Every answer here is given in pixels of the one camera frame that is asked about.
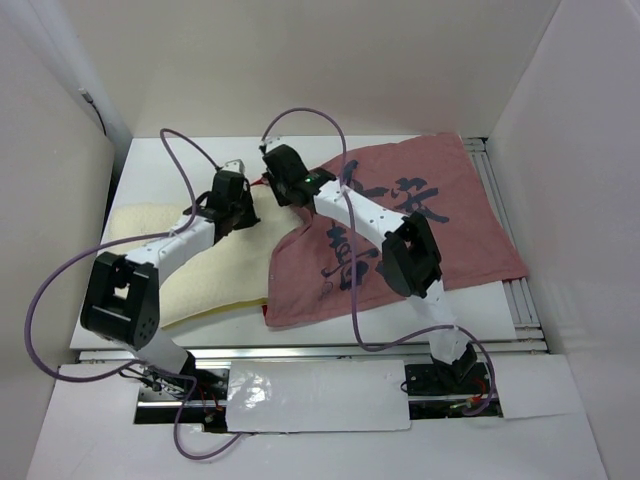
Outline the cream yellow pillow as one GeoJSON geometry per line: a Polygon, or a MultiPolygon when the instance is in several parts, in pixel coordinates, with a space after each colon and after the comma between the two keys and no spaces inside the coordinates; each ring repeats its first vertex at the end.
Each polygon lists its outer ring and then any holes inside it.
{"type": "MultiPolygon", "coordinates": [[[[266,305],[271,254],[303,225],[290,207],[280,207],[269,187],[251,187],[260,222],[232,231],[214,247],[180,267],[160,287],[160,327],[206,313],[266,305]]],[[[181,216],[179,206],[142,203],[112,211],[106,240],[166,231],[181,216]]]]}

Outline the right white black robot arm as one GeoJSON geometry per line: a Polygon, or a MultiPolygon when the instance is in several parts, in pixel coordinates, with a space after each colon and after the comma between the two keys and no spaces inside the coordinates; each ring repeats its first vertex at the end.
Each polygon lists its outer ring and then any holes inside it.
{"type": "Polygon", "coordinates": [[[460,391],[471,379],[477,354],[445,298],[442,256],[424,215],[406,216],[375,203],[353,189],[355,182],[346,168],[338,176],[323,168],[310,170],[298,152],[285,144],[261,144],[259,149],[266,166],[264,179],[278,203],[340,222],[350,228],[352,239],[360,235],[373,244],[381,253],[381,275],[387,286],[432,322],[390,343],[367,344],[359,330],[357,300],[352,298],[352,325],[359,346],[381,352],[425,335],[438,384],[448,392],[460,391]]]}

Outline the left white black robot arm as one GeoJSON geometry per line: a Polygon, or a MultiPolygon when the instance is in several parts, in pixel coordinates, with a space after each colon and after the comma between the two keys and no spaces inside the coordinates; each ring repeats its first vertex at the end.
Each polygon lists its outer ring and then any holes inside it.
{"type": "Polygon", "coordinates": [[[176,399],[196,390],[194,356],[160,329],[160,287],[184,264],[234,230],[259,222],[244,164],[232,160],[196,199],[195,216],[186,210],[171,235],[124,255],[97,256],[80,313],[81,326],[118,344],[162,375],[163,389],[176,399]]]}

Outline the pink red printed pillowcase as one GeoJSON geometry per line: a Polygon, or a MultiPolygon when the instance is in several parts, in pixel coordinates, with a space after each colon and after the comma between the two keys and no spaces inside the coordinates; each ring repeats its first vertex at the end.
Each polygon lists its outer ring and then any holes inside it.
{"type": "Polygon", "coordinates": [[[367,146],[323,164],[343,174],[352,201],[363,196],[400,215],[382,229],[379,250],[364,237],[349,245],[348,222],[296,209],[301,226],[274,248],[269,266],[269,327],[316,323],[400,301],[383,262],[422,271],[438,262],[448,290],[520,279],[527,267],[500,226],[460,137],[452,133],[367,146]]]}

